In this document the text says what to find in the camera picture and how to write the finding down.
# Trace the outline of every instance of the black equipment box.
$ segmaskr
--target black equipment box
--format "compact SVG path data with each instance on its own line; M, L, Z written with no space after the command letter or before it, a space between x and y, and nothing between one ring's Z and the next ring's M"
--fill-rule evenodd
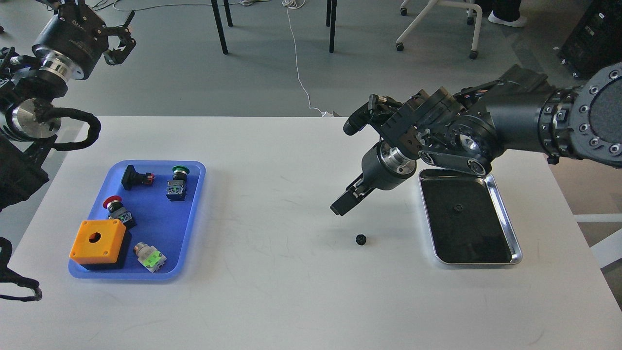
M594 0L559 53L575 78L622 60L622 0Z

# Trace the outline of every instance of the robotic arm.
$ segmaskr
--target robotic arm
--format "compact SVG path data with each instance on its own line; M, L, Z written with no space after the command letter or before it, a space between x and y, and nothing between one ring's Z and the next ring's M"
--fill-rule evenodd
M128 25L107 27L84 0L37 0L54 9L54 15L34 45L34 57L19 55L14 48L0 52L0 210L25 201L49 178L41 165L50 150L70 151L93 144L101 124L91 113L55 108L54 98L66 94L70 79L86 80L103 55L107 64L125 61L136 45ZM116 49L108 37L119 38ZM85 140L55 143L61 118L89 124ZM32 142L19 151L9 140Z
M330 207L345 215L374 189L390 190L411 177L417 159L476 176L506 149L591 159L622 168L622 62L601 69L584 86L557 89L547 76L511 67L499 79L463 89L421 90L399 103L371 95L346 121L354 135L367 124L381 137L358 176Z

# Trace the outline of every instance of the gray floor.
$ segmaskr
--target gray floor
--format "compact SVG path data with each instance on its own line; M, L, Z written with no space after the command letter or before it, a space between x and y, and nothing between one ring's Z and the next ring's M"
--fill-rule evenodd
M119 7L186 2L123 0ZM300 78L311 105L322 111L349 115L370 93L404 101L422 88L432 93L444 86L456 92L493 80L512 64L546 72L549 82L557 86L582 83L559 64L556 53L587 8L588 0L523 0L521 11L529 18L523 29L485 20L477 60L468 58L473 27L465 24L464 10L433 9L404 41L405 50L396 52L395 40L426 1L412 1L407 17L399 15L400 1L338 3L334 54L328 53L324 0L307 0L302 9L289 11L297 40ZM109 26L122 23L127 15L112 7L98 14ZM87 81L70 82L67 96L55 100L55 104L90 111L102 118L320 116L317 110L309 109L307 96L298 83L294 44L281 2L233 5L232 15L234 27L225 27L231 53L225 56L211 8L166 7L137 12L132 22L137 47L128 60L116 67L100 62ZM7 30L0 35L0 44L29 54L49 17L50 13L35 1L0 1L0 24ZM74 137L77 127L66 127L63 137ZM53 154L46 162L46 170L55 174L62 159L63 154ZM564 161L552 170L574 213L621 212L621 172L588 161ZM19 241L44 192L0 214L3 235ZM593 245L618 226L582 225L582 229ZM622 263L609 266L604 273L622 305Z

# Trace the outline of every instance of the metal tray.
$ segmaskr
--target metal tray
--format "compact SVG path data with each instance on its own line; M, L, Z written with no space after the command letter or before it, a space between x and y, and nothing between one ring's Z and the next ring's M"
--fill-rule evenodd
M522 259L491 174L419 173L434 254L448 265L513 265Z

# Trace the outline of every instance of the white shoe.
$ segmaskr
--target white shoe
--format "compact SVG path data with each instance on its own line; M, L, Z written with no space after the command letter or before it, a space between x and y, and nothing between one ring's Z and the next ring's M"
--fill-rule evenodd
M508 27L524 27L527 24L527 17L525 16L521 16L519 19L517 19L516 21L512 21L512 22L508 22L508 21L504 21L500 18L497 18L494 15L494 11L490 13L490 16L488 16L488 20L492 23L496 23L496 24L502 24L504 26L508 26Z

